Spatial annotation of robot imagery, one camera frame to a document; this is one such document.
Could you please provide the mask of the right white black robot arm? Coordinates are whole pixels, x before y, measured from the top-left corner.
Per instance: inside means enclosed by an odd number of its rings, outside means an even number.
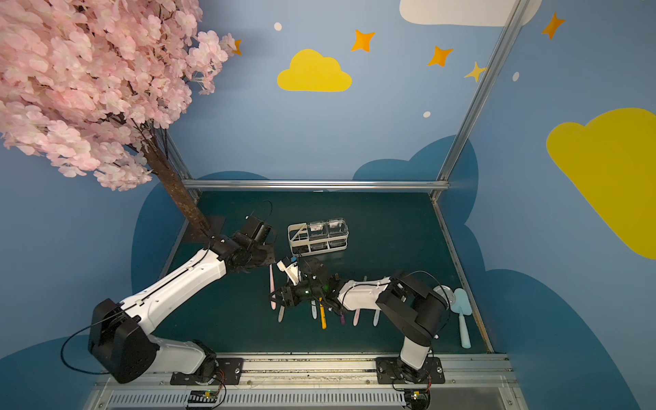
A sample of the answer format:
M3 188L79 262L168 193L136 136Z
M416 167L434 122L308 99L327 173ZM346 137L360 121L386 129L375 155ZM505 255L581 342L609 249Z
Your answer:
M423 384L432 378L432 343L449 320L446 296L404 271L371 281L346 280L315 258L304 263L283 260L278 269L287 282L271 291L271 302L285 308L316 302L340 317L357 310L380 312L403 334L403 345L398 359L379 372L392 383Z

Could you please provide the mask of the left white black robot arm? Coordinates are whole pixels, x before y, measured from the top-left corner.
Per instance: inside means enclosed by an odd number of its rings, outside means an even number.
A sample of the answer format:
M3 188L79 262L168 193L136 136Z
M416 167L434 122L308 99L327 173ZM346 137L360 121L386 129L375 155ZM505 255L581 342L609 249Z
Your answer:
M199 341L179 342L154 336L175 309L227 273L269 265L272 228L254 216L232 237L211 237L178 269L121 302L107 299L92 314L88 350L120 384L147 373L170 373L188 384L219 381L215 353Z

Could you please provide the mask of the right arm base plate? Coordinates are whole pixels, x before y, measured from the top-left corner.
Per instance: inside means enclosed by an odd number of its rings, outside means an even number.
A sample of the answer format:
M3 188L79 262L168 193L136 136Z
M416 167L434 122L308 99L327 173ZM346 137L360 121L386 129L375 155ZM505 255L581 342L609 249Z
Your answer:
M378 357L375 359L378 384L444 384L445 375L442 362L429 355L419 370L410 367L399 357Z

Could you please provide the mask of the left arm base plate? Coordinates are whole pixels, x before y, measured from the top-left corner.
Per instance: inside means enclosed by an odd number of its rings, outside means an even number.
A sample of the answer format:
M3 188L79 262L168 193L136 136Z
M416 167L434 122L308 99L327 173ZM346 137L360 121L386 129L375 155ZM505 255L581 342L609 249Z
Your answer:
M242 358L208 357L193 373L174 372L170 384L182 386L238 385L243 366Z

